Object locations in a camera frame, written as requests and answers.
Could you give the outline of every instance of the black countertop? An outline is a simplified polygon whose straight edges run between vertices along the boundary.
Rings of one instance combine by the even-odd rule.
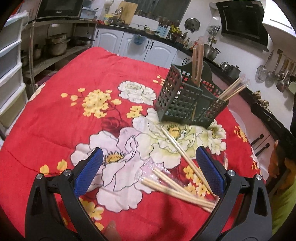
[[[169,46],[172,46],[174,47],[175,49],[189,55],[190,57],[192,57],[192,50],[186,50],[184,48],[181,48],[179,47],[178,45],[176,45],[175,43],[167,40],[167,39],[164,39],[164,38],[161,38],[157,35],[151,35],[151,34],[147,34],[145,31],[143,30],[138,30],[138,29],[135,29],[135,28],[130,28],[130,27],[118,27],[118,26],[113,26],[113,25],[98,25],[99,28],[105,28],[105,29],[112,29],[112,30],[119,30],[119,31],[124,31],[124,32],[127,32],[127,33],[130,33],[130,34],[139,34],[139,35],[142,35],[142,36],[146,36],[147,38],[149,39],[152,39],[152,40],[155,40],[155,41],[159,41],[161,43],[164,43],[166,45],[169,45]],[[222,72],[220,66],[209,60],[208,58],[204,57],[204,61],[207,62],[207,64],[209,64],[212,72],[217,75],[224,83],[226,83],[228,86],[230,86],[235,80],[230,78],[227,74],[225,74],[224,72]],[[245,88],[243,91],[241,91],[240,93],[240,96],[248,103],[248,105],[251,107],[253,103],[255,103],[255,99],[253,98],[252,96],[252,91],[249,90],[248,88]],[[264,123],[264,125],[267,127],[267,129],[269,130],[269,132],[271,133],[271,135],[273,136],[274,139],[278,139],[279,136],[281,136],[281,133],[275,133],[273,128],[272,128],[272,125],[270,124],[267,124],[263,119],[261,119],[262,122]]]

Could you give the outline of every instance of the kettle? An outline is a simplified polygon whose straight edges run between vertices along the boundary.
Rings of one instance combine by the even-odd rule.
[[[228,62],[222,62],[220,64],[220,68],[222,69],[223,72],[227,72],[230,68],[230,64]]]

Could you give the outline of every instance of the white cabinet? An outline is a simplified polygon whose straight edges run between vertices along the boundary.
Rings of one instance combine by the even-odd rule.
[[[183,53],[180,50],[177,50],[177,53],[172,61],[172,64],[175,65],[185,65],[192,61],[192,57]]]
[[[124,33],[118,54],[122,57],[144,61],[151,39],[144,37],[144,42],[136,45],[133,42],[133,36],[133,34]]]
[[[164,43],[152,40],[144,59],[145,62],[156,66],[169,68],[177,50]]]
[[[287,17],[279,8],[279,6],[272,0],[266,0],[265,14],[262,23],[281,29],[293,36],[296,36],[295,31]]]
[[[98,29],[93,46],[102,47],[109,52],[118,54],[122,37],[123,31]]]

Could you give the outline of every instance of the red floral blanket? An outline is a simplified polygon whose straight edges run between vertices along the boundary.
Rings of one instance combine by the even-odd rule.
[[[92,48],[61,69],[28,102],[0,152],[0,205],[24,235],[35,176],[58,175],[102,148],[104,162],[80,200],[100,230],[116,221],[123,240],[190,240],[209,213],[141,184],[148,162],[210,197],[160,130],[153,105],[168,70]],[[228,169],[253,177],[254,152],[228,109],[208,129],[164,123],[187,154],[205,146]],[[68,228],[73,229],[60,199]],[[224,230],[231,227],[232,215]]]

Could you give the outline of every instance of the utensil rack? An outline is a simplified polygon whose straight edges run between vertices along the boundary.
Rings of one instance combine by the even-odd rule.
[[[218,98],[222,90],[212,81],[209,65],[203,62],[202,81],[198,88],[191,80],[192,62],[172,64],[156,102],[160,121],[208,128],[229,101]]]

